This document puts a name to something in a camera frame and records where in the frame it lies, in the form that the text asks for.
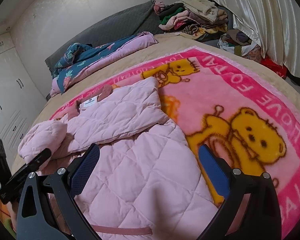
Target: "white satin curtain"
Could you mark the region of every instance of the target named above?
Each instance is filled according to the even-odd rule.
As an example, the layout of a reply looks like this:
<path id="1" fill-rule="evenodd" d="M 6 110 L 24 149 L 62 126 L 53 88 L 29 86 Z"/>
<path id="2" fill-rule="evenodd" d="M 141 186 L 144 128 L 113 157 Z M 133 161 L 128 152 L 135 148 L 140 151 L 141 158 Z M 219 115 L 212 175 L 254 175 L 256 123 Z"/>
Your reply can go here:
<path id="1" fill-rule="evenodd" d="M 295 0 L 215 0 L 234 14 L 248 35 L 278 65 L 300 78 L 300 7 Z"/>

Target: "cartoon bear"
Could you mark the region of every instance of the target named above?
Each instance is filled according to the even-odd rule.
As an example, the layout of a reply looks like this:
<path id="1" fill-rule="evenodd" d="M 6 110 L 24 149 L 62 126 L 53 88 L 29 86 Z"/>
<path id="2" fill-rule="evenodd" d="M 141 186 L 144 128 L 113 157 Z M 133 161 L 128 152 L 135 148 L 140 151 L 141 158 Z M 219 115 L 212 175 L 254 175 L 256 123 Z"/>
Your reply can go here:
<path id="1" fill-rule="evenodd" d="M 177 84 L 181 81 L 189 82 L 190 79 L 182 79 L 181 76 L 187 76 L 198 72 L 199 69 L 187 58 L 173 61 L 168 64 L 144 71 L 141 74 L 143 79 L 155 77 L 159 82 L 159 88 L 169 83 Z"/>
<path id="2" fill-rule="evenodd" d="M 222 106 L 215 106 L 213 115 L 203 117 L 203 129 L 186 139 L 196 155 L 198 147 L 206 143 L 216 156 L 224 158 L 231 168 L 240 168 L 243 173 L 260 176 L 264 165 L 275 163 L 286 154 L 286 144 L 268 120 L 260 118 L 251 108 L 241 108 L 229 121 L 220 117 Z M 222 202 L 207 175 L 203 174 L 215 203 Z M 279 185 L 274 178 L 274 185 Z"/>

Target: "cabinet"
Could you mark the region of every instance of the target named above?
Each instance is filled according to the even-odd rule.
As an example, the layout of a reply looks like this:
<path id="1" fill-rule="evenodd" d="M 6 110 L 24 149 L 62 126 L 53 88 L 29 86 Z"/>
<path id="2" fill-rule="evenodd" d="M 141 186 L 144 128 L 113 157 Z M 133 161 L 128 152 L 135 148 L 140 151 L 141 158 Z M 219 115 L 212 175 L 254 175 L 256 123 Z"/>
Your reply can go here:
<path id="1" fill-rule="evenodd" d="M 0 138 L 11 168 L 19 143 L 44 108 L 46 99 L 26 72 L 10 34 L 1 36 L 3 37 L 0 38 Z"/>

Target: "textured blue pad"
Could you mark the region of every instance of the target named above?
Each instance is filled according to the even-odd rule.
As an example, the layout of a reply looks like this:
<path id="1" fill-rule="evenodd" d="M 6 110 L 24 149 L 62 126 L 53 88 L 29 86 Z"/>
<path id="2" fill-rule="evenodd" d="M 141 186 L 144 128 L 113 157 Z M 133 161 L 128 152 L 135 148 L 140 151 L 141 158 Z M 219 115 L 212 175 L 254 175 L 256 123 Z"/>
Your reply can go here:
<path id="1" fill-rule="evenodd" d="M 88 156 L 82 161 L 79 168 L 70 180 L 70 194 L 74 198 L 76 195 L 80 195 L 86 185 L 93 169 L 95 168 L 100 158 L 100 149 L 98 145 L 95 145 L 88 153 Z"/>
<path id="2" fill-rule="evenodd" d="M 229 179 L 211 153 L 202 145 L 199 147 L 199 160 L 218 195 L 227 198 L 230 193 Z"/>

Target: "beige mattress cover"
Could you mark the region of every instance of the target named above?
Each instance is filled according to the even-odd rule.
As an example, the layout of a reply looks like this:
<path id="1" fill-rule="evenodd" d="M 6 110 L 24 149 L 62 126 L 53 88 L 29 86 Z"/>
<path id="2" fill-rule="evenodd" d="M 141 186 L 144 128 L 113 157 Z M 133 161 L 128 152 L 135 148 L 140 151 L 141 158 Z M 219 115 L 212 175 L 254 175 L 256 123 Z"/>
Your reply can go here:
<path id="1" fill-rule="evenodd" d="M 181 36 L 175 36 L 174 33 L 158 34 L 155 35 L 155 38 L 159 42 L 158 44 L 152 45 L 147 49 L 140 50 L 123 59 L 120 59 L 115 63 L 112 63 L 111 65 L 93 73 L 81 82 L 75 84 L 63 95 L 58 94 L 55 97 L 51 98 L 47 102 L 41 113 L 38 115 L 37 119 L 34 120 L 32 125 L 48 120 L 54 114 L 54 112 L 59 109 L 60 106 L 70 101 L 80 92 L 91 87 L 92 85 L 95 85 L 115 74 L 122 72 L 129 67 L 137 65 L 144 61 L 173 54 L 175 52 L 179 52 L 193 46 L 198 46 L 200 48 L 224 55 L 254 71 L 264 80 L 276 87 L 282 94 L 284 94 L 300 112 L 300 95 L 298 94 L 298 92 L 268 68 L 252 60 L 244 59 L 224 50 L 217 49 L 215 47 L 211 47 L 197 41 L 186 39 Z M 14 174 L 22 165 L 24 165 L 24 163 L 24 160 L 19 155 L 17 155 L 12 166 L 12 173 Z"/>

